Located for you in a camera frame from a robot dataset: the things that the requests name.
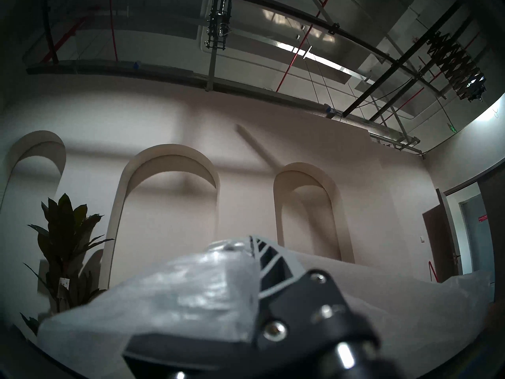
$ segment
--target lattice structure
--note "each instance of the lattice structure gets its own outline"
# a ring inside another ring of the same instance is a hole
[[[428,54],[460,99],[481,99],[486,78],[465,50],[449,34],[438,32],[428,40]]]

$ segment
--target door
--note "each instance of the door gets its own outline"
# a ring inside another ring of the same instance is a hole
[[[440,205],[423,213],[423,218],[430,239],[435,270],[439,281],[444,282],[454,275],[463,274],[463,268],[447,198],[439,189],[437,195]]]
[[[484,201],[479,194],[465,202],[461,202],[460,206],[470,243],[473,270],[491,272],[492,296],[494,299],[494,252]]]

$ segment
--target black steel beam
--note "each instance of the black steel beam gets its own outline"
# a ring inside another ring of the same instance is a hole
[[[438,29],[443,26],[443,24],[449,20],[449,18],[459,9],[461,3],[456,1],[451,7],[445,12],[440,19],[438,19],[435,24],[433,24],[428,31],[425,32],[419,40],[408,49],[408,51],[403,54],[396,64],[393,64],[386,72],[380,76],[380,78],[373,83],[359,98],[357,98],[344,112],[343,115],[346,117],[355,108],[357,108],[368,96],[370,96],[374,91],[376,91],[391,75],[396,72],[401,65],[403,65],[414,53],[419,50],[419,48],[430,39],[430,37],[435,34]]]
[[[389,61],[392,65],[396,65],[397,69],[403,70],[405,73],[409,74],[413,78],[422,82],[425,87],[432,90],[436,95],[438,95],[441,98],[445,98],[443,96],[443,94],[441,94],[438,89],[436,89],[429,82],[427,82],[422,76],[419,75],[419,73],[413,71],[412,69],[410,69],[406,66],[403,66],[404,62],[399,64],[398,61],[395,60],[394,58],[390,57],[389,54],[386,54],[385,52],[379,50],[378,48],[372,46],[371,44],[365,42],[364,40],[361,40],[361,39],[351,35],[350,33],[345,32],[344,30],[342,30],[340,28],[340,26],[338,24],[327,23],[326,21],[319,19],[309,13],[299,11],[298,9],[295,9],[293,7],[290,7],[288,5],[285,5],[283,3],[280,3],[280,2],[277,2],[274,0],[242,0],[242,1],[246,1],[251,4],[263,6],[265,8],[273,10],[276,13],[282,13],[284,15],[287,15],[288,17],[302,20],[308,24],[314,24],[316,27],[320,27],[322,29],[328,30],[328,32],[331,34],[340,35],[343,38],[365,48],[366,50],[371,52],[373,55],[375,55],[377,57],[381,57],[381,58],[385,59],[386,61]]]
[[[52,63],[57,65],[59,61],[52,40],[51,25],[49,24],[48,0],[42,0],[42,21],[44,22],[45,39],[48,41],[49,51],[52,55]]]
[[[469,26],[469,24],[472,22],[472,17],[469,16],[466,18],[466,20],[460,25],[460,28],[456,30],[456,32],[453,35],[453,40],[457,41],[457,39],[461,36],[461,34],[464,32],[464,30]],[[431,67],[435,64],[434,60],[430,60],[424,68],[422,68],[419,71],[419,74],[424,76],[428,70],[431,69]],[[373,115],[369,120],[374,122],[378,117],[381,116],[381,114],[384,114],[384,112],[390,108],[398,99],[400,99],[410,88],[412,88],[415,85],[415,81],[409,81],[398,93],[391,98],[379,111],[377,111],[376,114]],[[444,88],[441,91],[445,94],[449,88]]]

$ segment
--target arched wall niche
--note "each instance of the arched wall niche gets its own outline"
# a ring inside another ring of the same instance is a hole
[[[49,269],[37,243],[37,234],[27,224],[47,228],[40,202],[54,198],[65,168],[66,150],[62,140],[49,131],[35,131],[17,140],[2,161],[0,204],[0,320],[15,324],[34,340],[23,322],[27,317],[48,315],[50,299],[42,283],[23,265],[42,278]]]
[[[324,204],[318,207],[317,202],[325,202],[325,198],[329,201],[331,210],[326,211]],[[274,201],[277,239],[280,245],[288,244],[286,240],[289,240],[286,239],[282,219],[283,208],[287,204],[290,206],[289,212],[304,219],[307,224],[299,224],[301,229],[306,228],[307,231],[299,231],[300,241],[296,244],[317,245],[320,249],[314,247],[314,252],[310,253],[354,263],[340,191],[323,170],[308,163],[291,163],[284,166],[274,180]],[[312,236],[310,243],[304,242],[308,234]]]
[[[0,208],[4,201],[5,190],[12,170],[20,160],[30,156],[42,156],[51,160],[60,171],[60,175],[63,174],[67,153],[61,138],[47,130],[37,130],[24,135],[11,146],[2,160]]]
[[[219,195],[220,183],[217,170],[212,162],[202,153],[179,144],[153,146],[136,155],[124,168],[111,211],[107,238],[116,239],[118,237],[120,220],[127,197],[133,195],[132,192],[136,188],[139,188],[139,186],[142,186],[142,182],[155,178],[154,175],[170,171],[194,174],[210,183],[215,188],[217,196]],[[115,248],[115,240],[107,242],[104,246],[99,279],[99,287],[101,289],[107,289],[111,284],[111,270]]]

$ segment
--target white wall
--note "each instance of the white wall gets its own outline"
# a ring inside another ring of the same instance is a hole
[[[34,130],[61,138],[67,161],[55,197],[66,192],[74,204],[104,214],[93,235],[107,232],[128,161],[158,144],[182,144],[206,156],[219,175],[212,239],[259,234],[276,240],[275,176],[290,163],[308,163],[340,191],[356,263],[429,277],[409,237],[419,239],[424,228],[422,212],[435,195],[431,181],[415,156],[372,143],[365,130],[217,92],[82,75],[30,77],[0,122],[0,157]]]
[[[403,233],[406,249],[414,264],[412,276],[427,281],[430,279],[428,261],[433,263],[433,254],[423,213],[439,204],[430,175],[417,155],[378,144],[374,145],[374,150],[378,153],[401,225],[401,230],[391,233]]]
[[[189,172],[161,172],[129,193],[121,215],[110,286],[155,263],[200,253],[215,233],[217,191]]]
[[[45,260],[37,244],[37,232],[27,224],[47,226],[40,203],[47,205],[48,197],[54,198],[59,181],[60,172],[51,160],[42,156],[23,159],[12,171],[0,209],[0,320],[14,323],[32,341],[35,336],[20,312],[37,319],[49,311],[50,301],[38,291],[37,277],[23,265],[39,272],[41,260]]]
[[[319,182],[303,172],[284,171],[275,178],[274,197],[279,244],[341,259],[331,201]]]
[[[426,154],[433,184],[446,191],[505,158],[505,97]]]
[[[460,246],[461,266],[463,274],[473,272],[472,255],[470,253],[470,242],[468,241],[468,233],[463,218],[460,203],[480,194],[479,184],[477,182],[458,190],[447,196],[449,209],[454,221],[454,228],[456,229],[457,243]]]

